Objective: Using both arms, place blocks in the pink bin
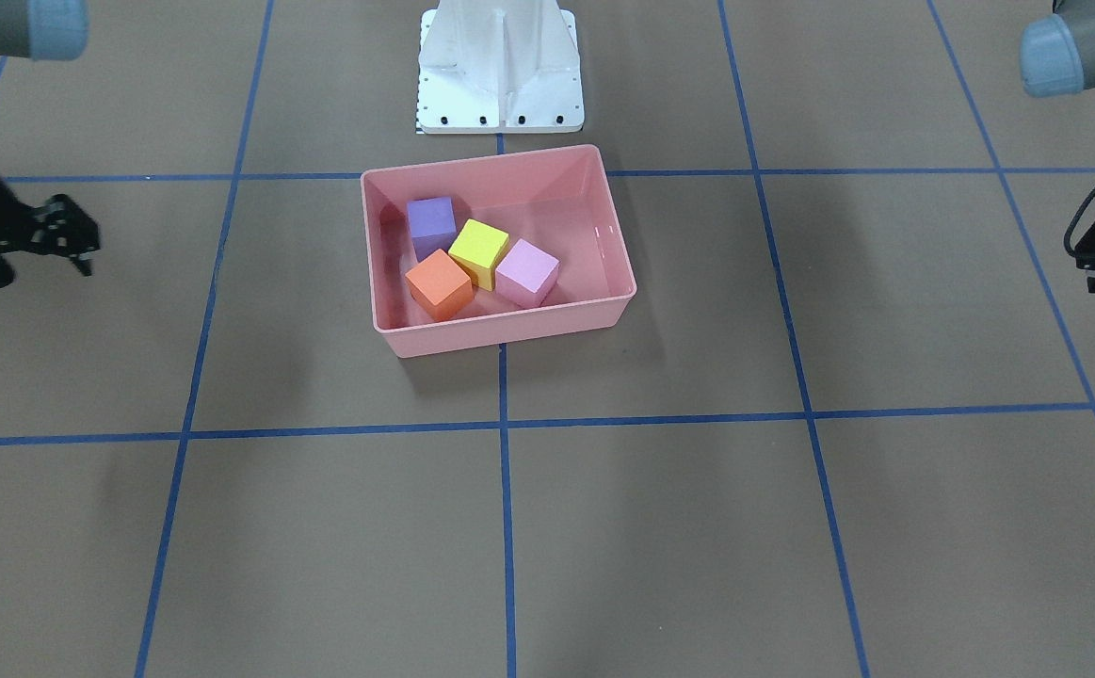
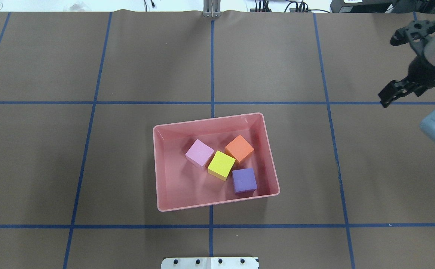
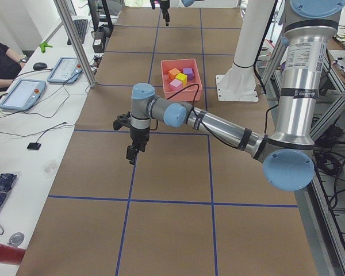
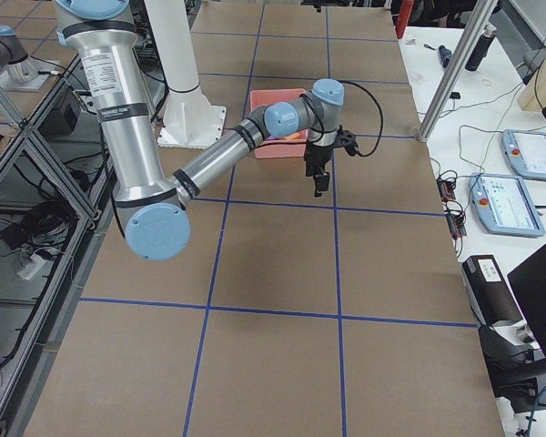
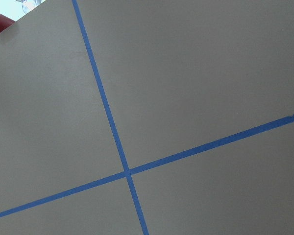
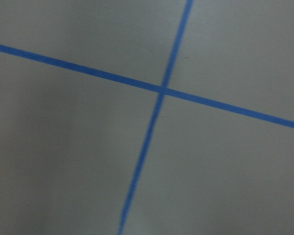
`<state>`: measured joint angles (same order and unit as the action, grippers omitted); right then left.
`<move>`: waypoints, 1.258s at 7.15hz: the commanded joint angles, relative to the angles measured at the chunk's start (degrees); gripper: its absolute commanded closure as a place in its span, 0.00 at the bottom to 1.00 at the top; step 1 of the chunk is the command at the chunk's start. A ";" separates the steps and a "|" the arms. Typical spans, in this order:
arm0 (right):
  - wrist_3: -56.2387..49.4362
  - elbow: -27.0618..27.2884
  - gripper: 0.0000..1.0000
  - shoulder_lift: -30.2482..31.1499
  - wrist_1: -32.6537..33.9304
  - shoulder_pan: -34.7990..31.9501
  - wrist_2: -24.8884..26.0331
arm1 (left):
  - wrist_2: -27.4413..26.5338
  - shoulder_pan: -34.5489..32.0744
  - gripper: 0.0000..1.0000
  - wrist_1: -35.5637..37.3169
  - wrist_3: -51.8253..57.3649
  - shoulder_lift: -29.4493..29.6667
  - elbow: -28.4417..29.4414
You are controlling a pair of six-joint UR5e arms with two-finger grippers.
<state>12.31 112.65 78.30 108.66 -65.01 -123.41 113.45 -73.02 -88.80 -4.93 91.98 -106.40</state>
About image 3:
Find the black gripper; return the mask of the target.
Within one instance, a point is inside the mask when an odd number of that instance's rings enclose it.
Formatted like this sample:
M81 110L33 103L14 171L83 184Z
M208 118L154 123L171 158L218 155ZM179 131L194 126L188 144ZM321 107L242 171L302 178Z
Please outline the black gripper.
M170 15L168 13L168 9L170 8L170 0L160 0L160 8L163 13L163 19L165 21L165 25L169 26L170 25Z
M126 159L129 160L131 165L135 165L139 151L145 151L150 138L150 129L131 128L130 137L132 139L132 145L127 146Z

